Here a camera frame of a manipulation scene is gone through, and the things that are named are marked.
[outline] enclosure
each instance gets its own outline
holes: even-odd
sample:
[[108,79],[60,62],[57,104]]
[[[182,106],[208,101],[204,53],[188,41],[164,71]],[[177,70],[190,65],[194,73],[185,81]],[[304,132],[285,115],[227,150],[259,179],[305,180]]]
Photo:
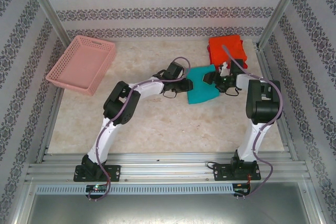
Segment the enclosure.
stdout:
[[[335,0],[0,0],[0,223],[336,222],[335,14]],[[282,116],[259,152],[274,167],[265,186],[236,201],[234,182],[206,166],[241,145],[247,92],[193,105],[183,92],[139,102],[108,155],[120,180],[89,202],[95,183],[73,174],[116,84],[178,56],[207,66],[208,39],[234,34],[247,70],[281,85]],[[76,35],[116,44],[93,96],[45,79]]]

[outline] patterned wallpaper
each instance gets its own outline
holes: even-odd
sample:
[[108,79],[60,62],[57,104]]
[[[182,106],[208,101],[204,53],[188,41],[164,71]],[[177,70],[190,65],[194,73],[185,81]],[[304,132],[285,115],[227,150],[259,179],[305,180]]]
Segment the patterned wallpaper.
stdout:
[[291,0],[264,52],[327,223],[336,222],[336,0]]
[[56,88],[45,75],[63,45],[37,0],[0,0],[0,223],[36,161]]
[[69,37],[177,40],[240,34],[257,41],[279,0],[50,0]]

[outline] marble surface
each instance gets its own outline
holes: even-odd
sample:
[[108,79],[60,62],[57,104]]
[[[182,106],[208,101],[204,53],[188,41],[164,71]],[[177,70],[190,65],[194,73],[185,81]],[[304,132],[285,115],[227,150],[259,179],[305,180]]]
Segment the marble surface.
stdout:
[[[248,70],[260,75],[251,40],[243,46]],[[118,42],[116,47],[117,56],[94,96],[64,91],[48,153],[86,153],[92,147],[101,127],[103,104],[118,81],[146,80],[177,56],[189,59],[192,67],[209,65],[207,41]],[[175,99],[148,97],[120,129],[110,153],[233,152],[245,135],[245,105],[244,91],[238,97],[221,94],[193,105],[188,104],[186,93]],[[276,125],[267,132],[260,150],[284,150]]]

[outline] plastic basket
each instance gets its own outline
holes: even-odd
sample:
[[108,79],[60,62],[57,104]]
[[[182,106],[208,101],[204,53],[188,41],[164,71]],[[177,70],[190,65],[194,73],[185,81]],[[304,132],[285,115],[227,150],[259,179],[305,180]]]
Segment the plastic basket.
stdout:
[[58,87],[93,95],[115,56],[114,43],[77,35],[46,79]]

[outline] teal cloth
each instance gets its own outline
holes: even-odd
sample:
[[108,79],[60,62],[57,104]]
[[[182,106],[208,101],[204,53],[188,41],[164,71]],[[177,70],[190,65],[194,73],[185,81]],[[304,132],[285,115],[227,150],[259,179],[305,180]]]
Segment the teal cloth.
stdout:
[[215,84],[207,84],[203,81],[206,73],[215,71],[215,66],[192,68],[187,76],[193,81],[194,89],[187,92],[189,104],[206,102],[219,96],[219,90]]

